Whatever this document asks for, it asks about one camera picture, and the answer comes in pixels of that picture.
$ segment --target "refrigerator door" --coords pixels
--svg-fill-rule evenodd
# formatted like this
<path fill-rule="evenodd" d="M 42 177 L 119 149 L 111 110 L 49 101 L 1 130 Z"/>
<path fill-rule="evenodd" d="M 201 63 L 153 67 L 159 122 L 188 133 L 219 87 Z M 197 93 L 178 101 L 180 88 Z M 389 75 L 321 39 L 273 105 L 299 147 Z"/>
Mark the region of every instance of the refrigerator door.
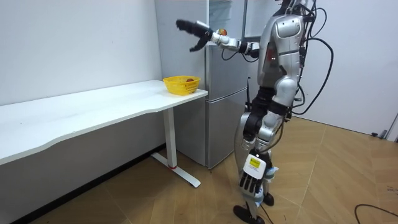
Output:
<path fill-rule="evenodd" d="M 226 98 L 207 102 L 207 158 L 209 169 L 213 168 L 234 150 L 234 135 L 244 113 L 246 89 Z"/>
<path fill-rule="evenodd" d="M 228 61 L 221 58 L 222 49 L 218 46 L 208 46 L 207 54 L 210 60 L 206 63 L 206 89 L 209 91 L 208 101 L 214 101 L 222 97 L 236 93 L 246 88 L 248 82 L 248 66 L 241 54 L 236 54 Z M 225 50 L 224 57 L 229 58 L 234 52 Z"/>

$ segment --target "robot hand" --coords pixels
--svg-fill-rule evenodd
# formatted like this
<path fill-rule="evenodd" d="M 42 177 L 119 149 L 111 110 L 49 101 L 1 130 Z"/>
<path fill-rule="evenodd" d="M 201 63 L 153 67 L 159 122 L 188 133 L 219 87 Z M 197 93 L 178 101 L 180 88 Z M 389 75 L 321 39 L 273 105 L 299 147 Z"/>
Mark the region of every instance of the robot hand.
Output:
<path fill-rule="evenodd" d="M 175 24 L 180 30 L 184 30 L 189 34 L 193 34 L 194 36 L 200 38 L 196 46 L 189 49 L 190 52 L 195 52 L 202 49 L 213 37 L 213 30 L 211 30 L 202 22 L 197 21 L 196 23 L 193 23 L 190 21 L 177 19 Z"/>
<path fill-rule="evenodd" d="M 260 192 L 262 180 L 266 173 L 268 159 L 252 149 L 244 163 L 239 187 L 247 196 L 254 197 Z"/>

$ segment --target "yellow basket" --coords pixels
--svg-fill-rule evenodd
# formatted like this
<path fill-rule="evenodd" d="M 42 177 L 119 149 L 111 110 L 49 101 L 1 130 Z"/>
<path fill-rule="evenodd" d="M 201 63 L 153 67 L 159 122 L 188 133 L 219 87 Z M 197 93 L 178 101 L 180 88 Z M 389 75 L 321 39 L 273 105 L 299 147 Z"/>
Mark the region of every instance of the yellow basket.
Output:
<path fill-rule="evenodd" d="M 169 92 L 177 95 L 188 95 L 197 90 L 200 78 L 193 76 L 176 76 L 168 77 L 163 79 L 166 84 L 166 88 Z"/>

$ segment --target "sticker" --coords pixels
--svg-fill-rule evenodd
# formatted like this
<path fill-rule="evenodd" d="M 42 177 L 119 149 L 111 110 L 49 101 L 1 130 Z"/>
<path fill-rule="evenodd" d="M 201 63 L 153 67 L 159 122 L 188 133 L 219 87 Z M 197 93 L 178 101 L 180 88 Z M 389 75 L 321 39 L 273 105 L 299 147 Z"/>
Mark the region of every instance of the sticker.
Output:
<path fill-rule="evenodd" d="M 254 166 L 255 168 L 258 168 L 258 167 L 260 167 L 260 161 L 254 159 L 254 158 L 251 158 L 250 165 Z"/>

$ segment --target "laminate floor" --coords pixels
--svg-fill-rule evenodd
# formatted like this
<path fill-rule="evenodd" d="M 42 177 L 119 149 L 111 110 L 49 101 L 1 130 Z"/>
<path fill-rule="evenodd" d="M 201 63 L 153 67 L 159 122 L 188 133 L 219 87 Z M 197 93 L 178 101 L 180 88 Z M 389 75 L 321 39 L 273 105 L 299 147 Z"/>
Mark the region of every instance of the laminate floor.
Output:
<path fill-rule="evenodd" d="M 271 183 L 275 205 L 265 208 L 275 224 L 356 223 L 359 203 L 398 213 L 397 143 L 294 118 L 272 151 L 279 167 Z M 234 205 L 244 204 L 234 155 L 212 170 L 177 157 L 201 181 L 199 188 L 148 158 L 33 223 L 242 223 L 232 213 Z M 359 208 L 358 216 L 362 224 L 398 224 L 398 218 L 373 208 Z"/>

